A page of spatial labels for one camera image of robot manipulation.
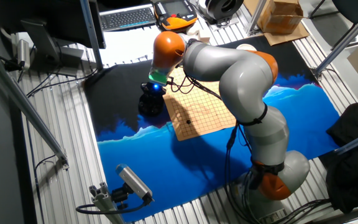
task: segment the orange device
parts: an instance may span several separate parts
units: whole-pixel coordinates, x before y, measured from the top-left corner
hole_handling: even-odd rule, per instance
[[[187,0],[159,1],[153,7],[162,31],[183,32],[197,21],[196,9]]]

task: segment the cardboard box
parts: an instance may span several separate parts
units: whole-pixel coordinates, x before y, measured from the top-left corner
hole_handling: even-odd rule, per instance
[[[263,32],[292,34],[303,18],[298,0],[268,0],[258,20]]]
[[[244,5],[248,9],[248,11],[251,13],[251,15],[254,15],[254,12],[256,10],[256,6],[258,5],[259,0],[244,0]],[[264,34],[266,39],[268,40],[269,44],[271,46],[276,44],[281,44],[287,41],[297,40],[300,38],[304,38],[309,36],[308,31],[306,31],[305,27],[302,23],[299,23],[298,26],[295,28],[292,34]]]

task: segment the blue printed mat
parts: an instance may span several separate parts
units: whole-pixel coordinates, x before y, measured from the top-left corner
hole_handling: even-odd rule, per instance
[[[222,47],[236,48],[240,44],[251,44],[277,60],[279,76],[264,101],[287,119],[288,151],[297,150],[313,159],[336,149],[325,130],[339,115],[295,46],[291,42],[270,46],[261,36]],[[148,81],[150,64],[151,61],[118,65],[85,83],[109,189],[122,186],[115,168],[127,164],[153,192],[155,202],[150,206],[123,214],[127,222],[189,202],[222,186],[226,143],[232,130],[179,142],[166,109],[156,118],[141,116],[137,107],[142,95],[140,84]],[[236,141],[231,152],[231,177],[239,177],[250,165],[248,149]],[[126,203],[132,208],[142,201],[130,195]]]

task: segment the desk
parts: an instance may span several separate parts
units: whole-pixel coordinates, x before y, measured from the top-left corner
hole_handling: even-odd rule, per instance
[[[211,33],[211,45],[225,44],[246,37],[244,27],[250,21],[250,15],[244,6],[236,13],[239,22],[234,26],[223,30],[214,31],[200,19],[200,26]],[[150,44],[154,41],[147,38]],[[117,44],[115,40],[106,39],[107,45]],[[294,41],[302,57],[310,67],[317,67],[325,58],[325,54],[316,43],[313,37]],[[93,61],[92,50],[80,45],[70,47],[85,49],[84,58]],[[117,61],[116,63],[131,63],[131,60]],[[83,77],[88,74],[89,65],[84,63],[82,69],[78,71],[78,76]],[[36,87],[46,74],[24,75],[20,86],[25,93]],[[51,77],[51,83],[62,82],[72,78]],[[323,90],[328,95],[338,113],[342,113],[345,108],[357,102],[357,99],[349,91],[349,87],[341,80],[339,75],[334,72],[323,72],[320,82]],[[96,138],[93,132],[88,102],[80,83],[71,82],[60,86],[54,86],[52,90],[45,89],[32,97],[31,102],[39,112],[57,141],[66,150],[70,168],[65,171],[55,167],[55,158],[52,162],[42,164],[37,170],[37,177],[40,180],[41,204],[46,223],[109,223],[104,216],[87,216],[75,212],[75,207],[86,203],[91,203],[91,194],[88,191],[90,185],[98,186],[100,182],[106,181],[101,165]],[[24,130],[27,125],[24,119]],[[35,129],[30,126],[29,132],[25,132],[27,143],[27,155],[35,157],[35,163],[53,155],[53,152],[43,142]],[[284,200],[284,205],[288,211],[296,209],[308,201],[327,198],[325,186],[326,171],[318,158],[310,160],[311,172],[305,183],[288,199]],[[34,173],[31,171],[31,179],[34,189],[35,209],[39,223],[42,223],[40,216],[39,201],[35,191]],[[223,207],[227,202],[223,189],[217,189],[209,194],[202,196],[194,201],[165,210],[141,220],[138,223],[239,223],[237,217],[230,207]],[[324,208],[308,217],[313,219],[331,212],[331,208]]]

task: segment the black cable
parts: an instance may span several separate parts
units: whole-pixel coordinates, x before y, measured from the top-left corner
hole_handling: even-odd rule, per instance
[[[216,98],[222,100],[221,96],[219,96],[218,94],[216,94],[214,91],[210,90],[209,88],[206,88],[205,86],[203,86],[195,78],[189,77],[188,75],[186,75],[186,78],[190,81],[190,83],[192,83],[194,86],[196,86],[200,90],[203,90],[203,91],[215,96]]]
[[[34,49],[35,49],[35,45],[33,45],[31,48],[30,56],[31,56],[31,53],[34,51]],[[20,72],[19,78],[17,79],[17,83],[20,83],[20,81],[22,79],[23,72],[24,72],[24,69],[22,69],[22,71]]]
[[[41,87],[41,88],[35,90],[34,92],[32,92],[31,95],[27,94],[27,96],[28,96],[28,97],[34,96],[36,93],[38,93],[40,90],[42,90],[42,89],[44,89],[44,88],[52,87],[52,86],[55,86],[55,85],[61,85],[61,84],[69,83],[69,82],[73,82],[73,81],[78,81],[78,80],[82,80],[82,79],[87,79],[87,78],[89,78],[90,76],[94,75],[96,72],[97,72],[97,70],[93,71],[93,72],[90,73],[89,75],[87,75],[87,76],[85,76],[85,77],[82,77],[82,78],[75,78],[75,79],[73,79],[73,80],[68,80],[68,81],[64,81],[64,82],[59,82],[59,83],[55,83],[55,84],[43,86],[43,87]]]
[[[50,75],[47,74],[47,77],[41,82],[39,83],[34,89],[32,89],[28,94],[27,94],[27,97],[30,97],[33,95],[33,92],[38,88],[40,87],[44,82],[46,82],[48,79],[49,79]]]
[[[171,78],[171,81],[170,82],[167,82],[167,84],[171,84],[171,91],[173,93],[176,93],[178,91],[180,91],[182,94],[189,94],[189,92],[191,92],[194,88],[194,85],[190,88],[189,91],[187,91],[186,93],[183,92],[181,90],[182,87],[188,87],[188,86],[191,86],[192,84],[190,83],[189,85],[184,85],[185,84],[185,81],[186,81],[186,77],[183,79],[182,83],[178,86],[174,81],[173,81],[173,77],[170,77]],[[178,89],[177,90],[173,90],[173,85],[175,85]]]
[[[234,141],[236,140],[236,132],[237,132],[237,128],[239,127],[239,124],[236,123],[236,126],[234,127],[234,129],[232,130],[231,136],[226,144],[226,159],[224,161],[224,191],[226,193],[226,197],[229,200],[230,206],[233,208],[234,212],[243,220],[248,221],[248,219],[246,218],[246,216],[242,213],[242,210],[240,208],[240,206],[238,205],[238,203],[236,202],[236,200],[234,200],[234,195],[233,195],[233,191],[231,189],[231,184],[229,183],[229,190],[230,190],[230,195],[229,192],[227,191],[227,183],[231,181],[231,165],[230,165],[230,153],[231,153],[231,148],[234,144]]]
[[[62,59],[63,59],[62,49],[60,48],[60,44],[57,41],[56,41],[56,45],[57,45],[57,47],[59,48],[59,51],[60,51],[60,63],[62,64],[63,63],[63,61],[62,61]]]
[[[332,71],[332,72],[334,72],[336,75],[338,75],[338,73],[337,73],[335,70],[333,70],[333,69],[330,69],[330,68],[324,68],[324,70],[327,70],[327,71]]]
[[[41,165],[41,163],[43,163],[43,161],[46,161],[47,159],[50,159],[52,157],[56,156],[56,154],[54,154],[53,156],[47,157],[45,159],[42,159],[34,168],[34,172],[37,170],[38,166]]]
[[[252,213],[252,210],[250,208],[250,205],[248,203],[249,195],[248,190],[249,189],[249,178],[250,178],[251,171],[248,171],[247,175],[244,178],[243,185],[244,185],[244,193],[242,194],[242,203],[244,208],[246,209],[246,214],[248,218],[251,220],[251,224],[260,224],[260,222],[255,218],[254,214]]]
[[[291,220],[293,220],[296,216],[298,216],[301,212],[303,212],[303,211],[305,211],[306,209],[309,209],[307,212],[305,212],[304,214],[302,214],[300,217],[298,217],[297,219],[295,219],[294,220],[294,222],[292,222],[292,223],[296,223],[297,221],[299,221],[299,220],[301,220],[303,217],[305,217],[305,216],[307,216],[307,214],[309,214],[311,211],[313,211],[314,209],[316,209],[316,208],[318,208],[318,207],[320,207],[320,206],[322,206],[322,205],[324,205],[324,204],[326,204],[326,203],[328,203],[329,202],[329,200],[328,199],[326,199],[326,201],[321,201],[321,202],[317,202],[317,203],[314,203],[314,204],[312,204],[311,206],[308,206],[308,207],[306,207],[306,208],[303,208],[300,212],[298,212],[296,215],[294,215],[294,216],[292,216],[290,219],[288,219],[285,223],[283,223],[283,224],[289,224],[289,222],[291,221]]]
[[[143,208],[144,206],[148,205],[149,203],[147,203],[146,201],[143,202],[142,205],[136,207],[136,208],[131,208],[131,209],[124,209],[124,210],[118,210],[118,211],[88,211],[88,210],[83,210],[82,208],[90,208],[90,207],[95,207],[96,205],[93,204],[88,204],[88,205],[80,205],[78,207],[75,208],[75,210],[77,212],[80,212],[82,214],[88,214],[88,215],[117,215],[117,214],[123,214],[123,213],[129,213],[129,212],[135,212],[140,210],[141,208]]]
[[[1,57],[1,56],[0,56],[0,59],[3,60],[3,61],[6,62],[6,63],[10,63],[12,66],[15,66],[15,67],[17,67],[17,68],[22,69],[22,67],[21,67],[20,65],[14,63],[14,62],[12,62],[12,61],[10,61],[10,60],[4,58],[4,57]]]
[[[29,120],[27,118],[25,119],[25,121],[27,123],[27,134],[29,135],[30,150],[31,150],[31,160],[32,160],[32,163],[34,164],[35,160],[34,160],[34,150],[33,150],[33,147],[32,147],[31,134],[30,134],[30,123],[29,123]],[[36,191],[37,191],[38,203],[40,205],[41,219],[42,219],[42,223],[45,224],[44,213],[42,212],[41,194],[40,194],[40,189],[39,189],[39,185],[38,185],[38,177],[37,177],[37,172],[35,171],[35,168],[34,168],[34,179],[35,179],[35,188],[36,188]]]
[[[216,21],[216,27],[217,28],[225,28],[225,27],[228,27],[230,25],[230,21],[231,21],[231,18],[226,18],[223,22],[225,22],[226,24],[223,24],[223,23],[220,23],[218,24],[218,22]]]
[[[248,139],[247,139],[247,135],[245,134],[245,127],[242,127],[244,130],[242,130],[241,129],[241,127],[239,127],[239,131],[240,131],[240,133],[241,133],[241,135],[242,135],[242,137],[244,138],[244,141],[246,142],[244,145],[243,144],[241,144],[241,141],[240,141],[240,138],[239,138],[239,141],[240,141],[240,145],[241,146],[247,146],[248,147],[248,150],[249,150],[249,152],[252,154],[252,149],[251,149],[251,146],[250,146],[250,144],[249,144],[249,142],[248,142]]]

